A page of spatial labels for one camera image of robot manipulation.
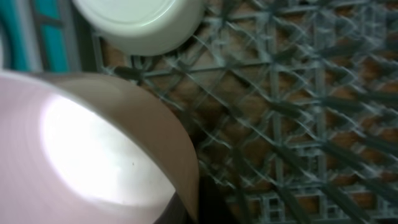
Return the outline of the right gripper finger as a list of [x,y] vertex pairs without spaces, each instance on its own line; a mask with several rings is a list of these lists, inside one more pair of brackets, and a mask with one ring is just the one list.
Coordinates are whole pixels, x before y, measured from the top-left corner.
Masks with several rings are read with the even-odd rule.
[[180,197],[174,194],[155,224],[239,224],[211,177],[200,177],[198,195],[197,222],[189,216]]

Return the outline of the pink bowl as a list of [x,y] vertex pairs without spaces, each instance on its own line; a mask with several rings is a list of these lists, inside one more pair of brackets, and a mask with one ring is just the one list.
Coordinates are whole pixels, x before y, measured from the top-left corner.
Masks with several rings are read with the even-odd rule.
[[197,222],[198,187],[189,135],[143,88],[1,72],[1,223]]

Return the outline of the white bowl with nuts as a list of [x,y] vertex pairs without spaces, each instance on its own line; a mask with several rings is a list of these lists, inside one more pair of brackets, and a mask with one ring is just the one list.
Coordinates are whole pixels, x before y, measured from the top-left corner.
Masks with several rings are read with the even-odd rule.
[[155,56],[175,50],[197,30],[202,0],[73,0],[90,25],[129,55]]

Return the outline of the grey dishwasher rack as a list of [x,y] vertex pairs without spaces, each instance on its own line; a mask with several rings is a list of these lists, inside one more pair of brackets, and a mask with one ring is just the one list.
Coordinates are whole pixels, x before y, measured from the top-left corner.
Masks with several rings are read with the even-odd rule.
[[243,223],[396,223],[397,2],[203,2],[181,47],[146,57],[61,1],[69,71],[165,103]]

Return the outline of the teal plastic tray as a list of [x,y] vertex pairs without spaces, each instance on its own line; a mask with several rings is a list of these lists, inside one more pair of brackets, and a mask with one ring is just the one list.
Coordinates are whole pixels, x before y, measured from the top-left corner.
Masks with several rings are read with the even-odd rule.
[[1,0],[1,68],[67,72],[61,1]]

